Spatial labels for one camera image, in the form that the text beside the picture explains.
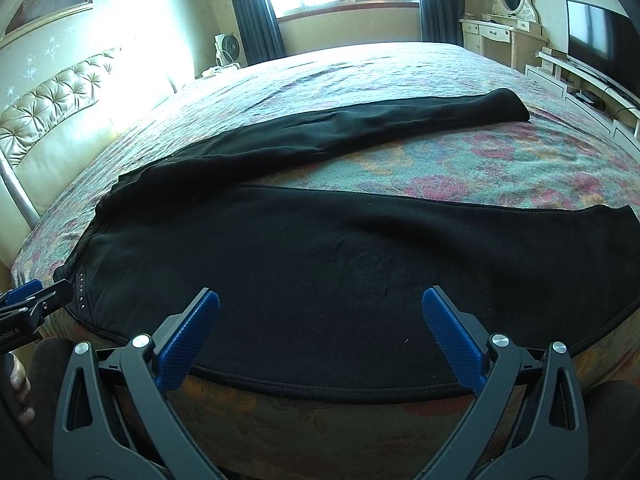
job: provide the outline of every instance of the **blue textured pad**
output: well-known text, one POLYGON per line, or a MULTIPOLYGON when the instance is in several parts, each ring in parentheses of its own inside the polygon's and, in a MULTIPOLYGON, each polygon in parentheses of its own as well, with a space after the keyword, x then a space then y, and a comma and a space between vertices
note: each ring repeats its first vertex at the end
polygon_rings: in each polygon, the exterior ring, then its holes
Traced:
POLYGON ((9 292, 6 297, 6 305, 12 305, 20 303, 26 300, 28 297, 33 296, 36 292, 40 292, 44 287, 40 280, 31 280, 29 283, 25 283, 23 286, 19 286, 15 290, 9 292))
POLYGON ((220 301, 208 292, 176 330, 156 359, 156 386, 163 394, 177 390, 191 370, 218 320, 220 301))
POLYGON ((476 396, 479 395, 486 382, 484 353, 433 288, 425 290, 422 296, 422 317, 458 382, 465 388, 471 388, 476 396))

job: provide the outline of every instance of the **window sill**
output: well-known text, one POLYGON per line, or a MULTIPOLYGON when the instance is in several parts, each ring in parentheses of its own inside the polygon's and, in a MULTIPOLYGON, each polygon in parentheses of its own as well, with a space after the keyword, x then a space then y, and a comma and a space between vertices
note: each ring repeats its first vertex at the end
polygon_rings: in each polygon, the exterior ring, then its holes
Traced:
POLYGON ((309 16, 317 16, 318 14, 328 14, 329 12, 340 12, 341 10, 393 8, 401 9, 407 7, 417 9, 420 7, 420 4, 418 3, 418 0, 369 0, 363 2, 349 2, 346 4, 329 4, 328 6, 299 10, 298 12, 286 14, 285 16, 278 18, 278 23, 290 22, 291 20, 307 18, 309 16))

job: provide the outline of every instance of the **bedspread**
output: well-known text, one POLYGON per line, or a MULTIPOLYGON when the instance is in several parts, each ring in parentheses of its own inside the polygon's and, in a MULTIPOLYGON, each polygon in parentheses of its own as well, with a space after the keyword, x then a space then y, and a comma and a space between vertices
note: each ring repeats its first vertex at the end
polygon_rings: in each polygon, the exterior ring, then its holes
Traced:
MULTIPOLYGON (((56 200, 25 242, 12 269, 14 280, 50 283, 120 174, 197 140, 298 112, 497 88, 519 95, 530 111, 529 123, 394 142, 261 182, 522 208, 629 204, 640 214, 640 164, 611 138, 595 133, 589 116, 532 80, 451 45, 350 46, 197 81, 172 96, 108 146, 56 200)), ((638 319, 636 312, 576 359, 584 386, 603 378, 640 377, 638 319)), ((106 343, 69 323, 70 318, 53 315, 42 331, 106 343)), ((279 479, 314 478, 320 469, 327 478, 345 478, 345 468, 352 468, 349 478, 408 478, 438 449, 469 402, 461 397, 384 409, 299 403, 193 377, 172 400, 220 465, 279 479), (275 456, 273 449, 290 451, 275 456), (382 476, 374 466, 367 470, 379 460, 388 467, 382 476)))

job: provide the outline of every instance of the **flat screen tv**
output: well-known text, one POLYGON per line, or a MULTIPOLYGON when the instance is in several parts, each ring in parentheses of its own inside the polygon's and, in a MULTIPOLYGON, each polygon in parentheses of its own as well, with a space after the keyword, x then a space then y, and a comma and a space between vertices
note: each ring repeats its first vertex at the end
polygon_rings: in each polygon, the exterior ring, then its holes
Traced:
POLYGON ((567 0, 569 59, 640 103, 640 34, 612 10, 567 0))

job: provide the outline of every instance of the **human hand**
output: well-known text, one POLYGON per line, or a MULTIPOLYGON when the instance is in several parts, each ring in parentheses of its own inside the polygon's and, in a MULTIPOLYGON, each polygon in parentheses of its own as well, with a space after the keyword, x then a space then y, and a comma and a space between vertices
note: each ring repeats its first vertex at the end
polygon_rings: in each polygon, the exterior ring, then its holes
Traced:
POLYGON ((29 394, 31 393, 31 383, 27 377, 27 372, 22 366, 20 359, 14 355, 14 370, 11 372, 11 386, 15 392, 15 399, 22 406, 22 411, 18 416, 18 420, 24 426, 28 426, 33 422, 36 412, 29 402, 29 394))

